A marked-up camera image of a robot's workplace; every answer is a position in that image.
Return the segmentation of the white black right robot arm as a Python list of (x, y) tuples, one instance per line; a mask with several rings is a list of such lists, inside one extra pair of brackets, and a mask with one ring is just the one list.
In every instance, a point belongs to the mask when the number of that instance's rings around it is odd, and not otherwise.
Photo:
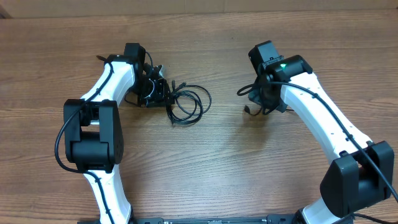
[(268, 40), (255, 45), (248, 57), (257, 77), (237, 94), (259, 105), (259, 114), (295, 112), (329, 162), (318, 200), (294, 214), (268, 215), (265, 223), (353, 223), (356, 217), (381, 223), (359, 210), (397, 197), (390, 145), (372, 141), (349, 121), (302, 56), (284, 58)]

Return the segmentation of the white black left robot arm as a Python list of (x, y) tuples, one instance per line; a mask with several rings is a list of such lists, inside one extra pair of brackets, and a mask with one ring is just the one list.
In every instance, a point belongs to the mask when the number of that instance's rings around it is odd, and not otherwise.
[(124, 154), (119, 105), (133, 93), (135, 106), (162, 107), (169, 95), (163, 66), (146, 63), (147, 56), (140, 44), (127, 43), (123, 54), (99, 57), (104, 70), (98, 81), (63, 106), (55, 158), (60, 167), (83, 174), (91, 185), (100, 212), (97, 223), (135, 223), (119, 171)]

